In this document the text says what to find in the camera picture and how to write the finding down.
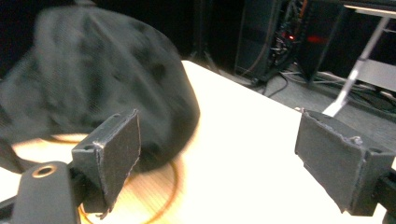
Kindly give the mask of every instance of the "desk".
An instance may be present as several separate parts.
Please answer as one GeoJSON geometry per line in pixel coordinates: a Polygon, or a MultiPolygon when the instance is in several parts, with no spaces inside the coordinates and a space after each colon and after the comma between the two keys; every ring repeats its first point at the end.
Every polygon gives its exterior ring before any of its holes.
{"type": "MultiPolygon", "coordinates": [[[[174,160],[177,194],[156,223],[381,223],[385,209],[380,206],[374,217],[342,215],[305,170],[294,155],[299,112],[194,63],[183,64],[201,118],[174,160]]],[[[16,151],[25,159],[69,162],[72,147],[34,140],[16,151]]],[[[88,218],[94,223],[142,223],[168,200],[173,176],[170,166],[135,176],[111,214],[103,221],[88,218]]],[[[0,179],[4,200],[16,193],[19,176],[0,169],[0,179]]]]}

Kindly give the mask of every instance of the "black cloth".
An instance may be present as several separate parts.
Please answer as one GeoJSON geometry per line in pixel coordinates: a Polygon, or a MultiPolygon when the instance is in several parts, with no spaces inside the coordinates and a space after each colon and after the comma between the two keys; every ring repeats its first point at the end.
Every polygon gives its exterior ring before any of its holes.
{"type": "Polygon", "coordinates": [[[39,15],[33,48],[0,83],[0,137],[12,145],[90,133],[133,108],[142,142],[137,170],[161,167],[185,146],[200,115],[171,41],[111,11],[55,7],[39,15]]]}

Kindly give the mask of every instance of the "computer tower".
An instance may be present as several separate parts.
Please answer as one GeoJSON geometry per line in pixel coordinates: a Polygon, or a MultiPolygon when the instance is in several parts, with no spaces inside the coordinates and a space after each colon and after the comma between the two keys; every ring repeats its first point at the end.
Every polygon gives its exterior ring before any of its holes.
{"type": "Polygon", "coordinates": [[[313,81],[318,71],[347,77],[379,19],[341,4],[310,1],[296,56],[305,79],[313,81]]]}
{"type": "Polygon", "coordinates": [[[302,0],[247,0],[234,72],[268,81],[291,63],[302,17],[302,0]]]}

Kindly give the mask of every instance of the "floor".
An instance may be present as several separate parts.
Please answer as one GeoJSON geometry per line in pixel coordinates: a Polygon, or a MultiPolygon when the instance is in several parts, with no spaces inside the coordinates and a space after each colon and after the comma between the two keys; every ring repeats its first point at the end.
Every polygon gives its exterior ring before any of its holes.
{"type": "MultiPolygon", "coordinates": [[[[220,74],[238,83],[249,83],[244,77],[231,76],[222,71],[220,74]]],[[[320,82],[308,85],[293,73],[286,73],[284,77],[288,80],[288,86],[271,98],[291,108],[300,107],[321,112],[339,92],[339,89],[330,88],[320,82]]],[[[282,76],[274,77],[268,82],[264,95],[271,95],[285,84],[286,81],[282,76]]],[[[335,117],[382,146],[396,151],[396,114],[383,112],[351,99],[335,117]]]]}

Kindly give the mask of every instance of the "white table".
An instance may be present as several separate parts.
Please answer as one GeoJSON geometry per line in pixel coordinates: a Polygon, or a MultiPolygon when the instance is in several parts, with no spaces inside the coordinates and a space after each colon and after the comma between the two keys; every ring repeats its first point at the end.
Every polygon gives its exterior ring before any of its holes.
{"type": "MultiPolygon", "coordinates": [[[[174,161],[176,198],[157,223],[381,223],[385,209],[380,206],[374,217],[341,214],[305,170],[294,154],[299,112],[194,63],[183,64],[201,117],[174,161]]],[[[66,162],[72,147],[43,140],[16,146],[26,159],[66,162]]],[[[4,200],[16,193],[19,176],[1,169],[0,179],[4,200]]],[[[163,207],[174,181],[170,166],[138,175],[127,182],[103,221],[88,218],[94,223],[142,223],[163,207]]]]}

